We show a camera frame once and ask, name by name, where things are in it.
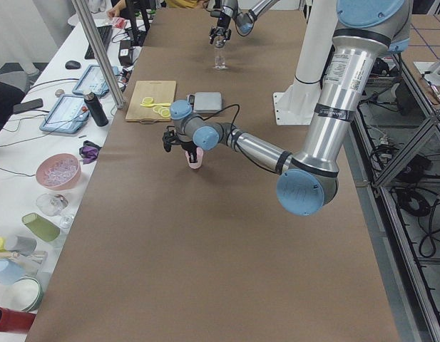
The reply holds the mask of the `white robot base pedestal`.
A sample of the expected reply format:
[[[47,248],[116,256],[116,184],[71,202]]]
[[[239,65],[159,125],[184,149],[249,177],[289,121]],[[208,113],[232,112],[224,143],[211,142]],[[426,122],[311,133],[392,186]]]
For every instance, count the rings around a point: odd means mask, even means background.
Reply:
[[[284,93],[274,94],[274,112],[278,125],[308,125],[312,121],[336,25],[336,1],[314,1],[294,82]]]

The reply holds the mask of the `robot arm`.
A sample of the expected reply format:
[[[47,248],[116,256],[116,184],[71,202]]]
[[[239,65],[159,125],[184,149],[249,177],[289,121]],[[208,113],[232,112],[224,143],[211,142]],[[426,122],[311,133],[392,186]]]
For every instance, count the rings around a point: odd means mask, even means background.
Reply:
[[[210,16],[217,19],[216,25],[210,29],[210,44],[222,48],[230,40],[232,22],[240,36],[247,36],[261,15],[276,3],[277,1],[271,0],[259,1],[244,12],[240,9],[238,1],[215,1],[215,5],[209,10]]]
[[[196,114],[186,100],[170,106],[173,128],[163,146],[179,145],[190,163],[198,152],[227,145],[278,175],[277,198],[299,216],[318,212],[337,193],[337,156],[379,56],[409,42],[411,1],[315,1],[308,18],[293,84],[276,93],[275,115],[284,125],[309,127],[291,153],[239,129]]]

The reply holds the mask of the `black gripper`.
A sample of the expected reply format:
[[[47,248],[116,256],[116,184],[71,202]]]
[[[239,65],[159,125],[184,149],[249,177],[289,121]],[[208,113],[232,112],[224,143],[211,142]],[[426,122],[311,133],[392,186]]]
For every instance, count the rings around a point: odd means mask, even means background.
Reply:
[[[230,40],[230,35],[229,23],[217,22],[217,25],[211,29],[210,44],[213,44],[215,36],[222,36],[222,45],[224,46]]]
[[[198,161],[198,154],[197,154],[197,146],[193,141],[190,142],[181,142],[181,147],[184,149],[185,156],[187,159],[188,164],[191,164],[192,162]]]

